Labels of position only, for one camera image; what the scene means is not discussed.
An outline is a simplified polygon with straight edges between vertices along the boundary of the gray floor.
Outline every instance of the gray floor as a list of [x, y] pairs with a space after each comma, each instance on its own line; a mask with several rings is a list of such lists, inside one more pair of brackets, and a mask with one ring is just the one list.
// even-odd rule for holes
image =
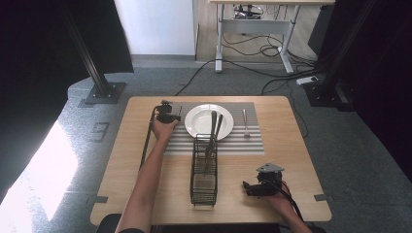
[[[86, 79], [71, 86], [58, 125], [73, 150], [68, 156], [72, 159], [64, 158], [65, 148], [53, 145], [51, 133], [47, 142], [51, 142], [52, 157], [44, 160], [39, 171], [32, 168], [39, 160], [36, 156], [42, 156], [36, 154], [23, 172], [0, 208], [0, 231], [94, 232], [89, 216], [127, 100], [175, 95], [201, 65], [176, 59], [137, 60], [134, 74], [106, 75], [109, 82], [126, 83], [117, 105], [79, 107], [93, 83]], [[270, 69], [268, 65], [250, 67], [284, 74], [278, 64]], [[223, 73], [216, 74], [213, 64], [206, 65], [181, 95], [259, 95], [272, 80], [229, 64], [223, 68]], [[412, 184], [360, 117], [334, 108], [310, 107], [301, 86], [295, 81], [284, 83], [277, 81], [265, 91], [280, 86], [266, 95], [287, 96], [294, 108], [333, 215], [331, 221], [316, 224], [327, 232], [411, 232]], [[63, 180], [57, 182], [55, 177], [71, 167], [71, 176], [64, 179], [67, 184], [58, 189]], [[61, 200], [53, 202], [51, 198], [59, 194]], [[5, 212], [7, 208], [15, 213]]]

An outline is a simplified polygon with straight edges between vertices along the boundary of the gray placemat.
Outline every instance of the gray placemat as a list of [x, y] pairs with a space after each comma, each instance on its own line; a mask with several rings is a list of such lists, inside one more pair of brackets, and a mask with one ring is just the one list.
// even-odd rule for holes
[[[229, 135], [218, 141], [218, 155], [264, 155], [258, 118], [253, 102], [247, 103], [190, 103], [174, 102], [172, 114], [176, 115], [182, 106], [182, 121], [176, 126], [175, 131], [167, 146], [166, 155], [191, 155], [193, 138], [185, 128], [185, 118], [188, 112], [196, 106], [203, 104], [216, 104], [227, 109], [233, 116], [233, 129]], [[243, 109], [248, 115], [248, 129], [250, 138], [245, 138], [245, 124], [243, 120]]]

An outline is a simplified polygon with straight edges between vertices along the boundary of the desk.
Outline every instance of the desk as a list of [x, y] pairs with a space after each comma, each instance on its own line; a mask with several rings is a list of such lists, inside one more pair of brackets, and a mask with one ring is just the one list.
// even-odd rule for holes
[[[193, 206], [189, 198], [191, 155], [165, 155], [154, 205], [153, 224], [202, 224], [236, 222], [280, 222], [264, 201], [249, 197], [242, 181], [258, 182], [256, 168], [272, 162], [285, 168], [284, 180], [307, 221], [331, 218], [321, 185], [296, 124], [290, 103], [280, 96], [182, 96], [132, 97], [125, 110], [118, 137], [106, 168], [98, 196], [106, 203], [95, 203], [90, 221], [122, 213], [131, 193], [146, 140], [154, 106], [162, 99], [173, 102], [253, 102], [264, 146], [264, 155], [218, 156], [218, 197], [214, 207]], [[155, 139], [151, 137], [149, 148]]]
[[[216, 50], [216, 72], [222, 71], [223, 46], [222, 37], [224, 32], [250, 33], [250, 34], [283, 34], [285, 36], [283, 45], [278, 48], [285, 69], [293, 73], [293, 68], [288, 57], [288, 46], [291, 41], [294, 25], [299, 14], [300, 5], [332, 5], [335, 0], [209, 0], [210, 3], [219, 5], [218, 13], [218, 45]], [[225, 19], [224, 4], [253, 4], [253, 5], [295, 5], [293, 17], [286, 20], [263, 20], [263, 19]]]

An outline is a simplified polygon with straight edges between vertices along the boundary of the black wire rack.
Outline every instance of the black wire rack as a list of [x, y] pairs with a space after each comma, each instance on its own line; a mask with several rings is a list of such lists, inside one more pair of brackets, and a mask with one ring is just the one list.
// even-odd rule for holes
[[218, 144], [206, 155], [210, 134], [198, 134], [193, 141], [190, 201], [193, 205], [215, 206], [218, 194]]

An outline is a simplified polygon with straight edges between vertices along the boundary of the white desk leg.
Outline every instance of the white desk leg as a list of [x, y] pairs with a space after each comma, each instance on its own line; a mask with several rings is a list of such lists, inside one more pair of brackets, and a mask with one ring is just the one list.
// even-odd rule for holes
[[219, 15], [218, 15], [218, 45], [216, 47], [216, 73], [222, 72], [222, 53], [223, 53], [223, 46], [222, 46], [222, 36], [223, 36], [223, 11], [224, 11], [224, 4], [219, 4]]
[[294, 7], [293, 18], [291, 19], [291, 23], [289, 24], [288, 32], [285, 35], [284, 43], [281, 47], [278, 48], [278, 52], [281, 55], [285, 69], [288, 73], [293, 73], [293, 68], [291, 66], [291, 63], [289, 62], [289, 57], [288, 57], [288, 46], [289, 46], [289, 42], [291, 41], [294, 25], [296, 24], [296, 19], [297, 19], [297, 15], [299, 14], [299, 10], [300, 10], [300, 6], [296, 5]]

